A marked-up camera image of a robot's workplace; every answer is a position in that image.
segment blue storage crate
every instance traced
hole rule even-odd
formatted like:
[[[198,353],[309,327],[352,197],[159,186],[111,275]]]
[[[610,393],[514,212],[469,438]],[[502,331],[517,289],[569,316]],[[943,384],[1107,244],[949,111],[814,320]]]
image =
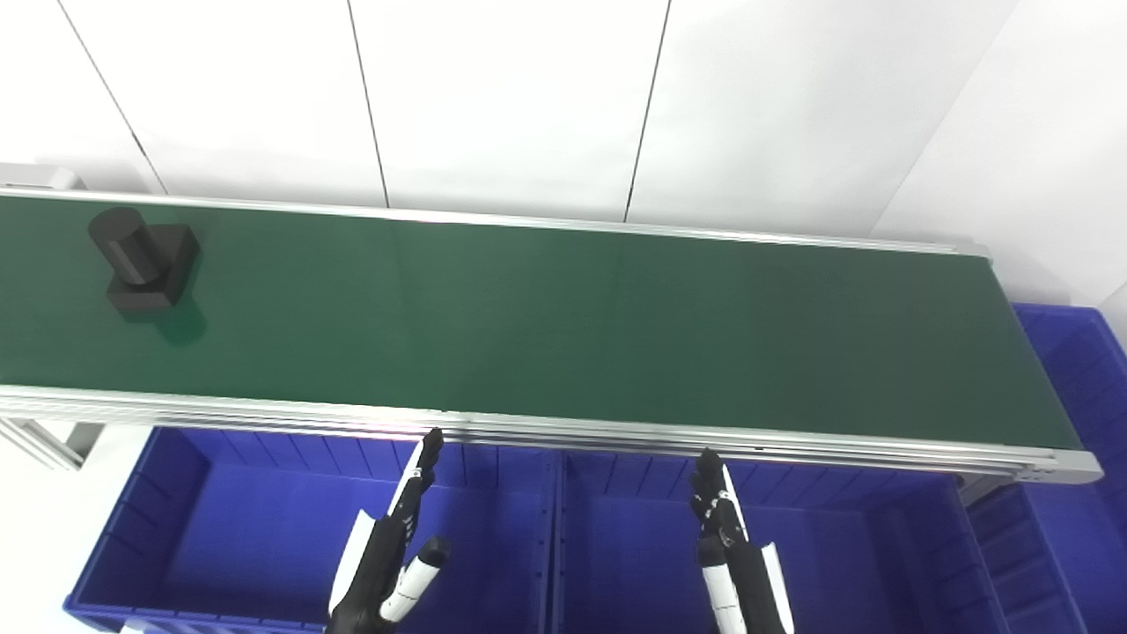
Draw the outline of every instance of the blue storage crate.
[[[320,632],[356,512],[387,510],[412,447],[158,429],[65,609],[105,631]],[[544,631],[557,461],[443,449],[412,551],[441,534],[452,554],[400,632]]]
[[[1099,311],[1015,304],[1084,447],[1086,485],[1004,488],[970,509],[1015,633],[1127,632],[1127,360]]]
[[[569,453],[557,493],[553,632],[709,632],[691,459]],[[1004,633],[953,479],[730,462],[775,542],[802,634]]]

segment metal support leg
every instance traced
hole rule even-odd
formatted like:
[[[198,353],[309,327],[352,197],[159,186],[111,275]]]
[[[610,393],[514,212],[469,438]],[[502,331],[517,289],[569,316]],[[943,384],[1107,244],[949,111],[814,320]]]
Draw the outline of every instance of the metal support leg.
[[[995,489],[1017,482],[1010,476],[984,474],[964,474],[959,476],[959,500],[961,500],[962,506],[967,508],[993,493]]]
[[[32,419],[0,418],[0,437],[7,438],[50,470],[77,472],[82,468],[101,428],[99,425],[79,423],[63,443]]]

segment black square base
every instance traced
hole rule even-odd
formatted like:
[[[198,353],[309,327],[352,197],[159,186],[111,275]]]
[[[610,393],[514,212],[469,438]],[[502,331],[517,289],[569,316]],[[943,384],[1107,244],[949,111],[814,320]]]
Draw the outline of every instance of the black square base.
[[[151,224],[149,230],[172,265],[163,277],[136,286],[114,275],[106,296],[118,310],[160,310],[176,305],[199,252],[199,242],[187,224]]]

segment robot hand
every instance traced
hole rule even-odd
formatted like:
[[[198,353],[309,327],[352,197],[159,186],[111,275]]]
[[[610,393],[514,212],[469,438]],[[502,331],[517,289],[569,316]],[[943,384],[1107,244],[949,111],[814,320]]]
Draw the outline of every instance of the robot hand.
[[[793,634],[774,544],[754,546],[728,467],[711,449],[696,458],[690,507],[701,523],[696,556],[720,634]]]
[[[450,546],[437,536],[400,566],[418,526],[423,493],[434,483],[442,445],[442,430],[435,428],[415,446],[379,521],[364,511],[356,516],[332,583],[326,634],[391,634],[438,574]]]

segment black cylindrical object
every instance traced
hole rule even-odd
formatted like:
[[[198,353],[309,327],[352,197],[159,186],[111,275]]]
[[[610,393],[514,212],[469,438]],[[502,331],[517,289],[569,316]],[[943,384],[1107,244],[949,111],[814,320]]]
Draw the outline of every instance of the black cylindrical object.
[[[88,227],[109,265],[127,284],[148,284],[168,271],[168,256],[160,249],[141,213],[115,206],[99,213]]]

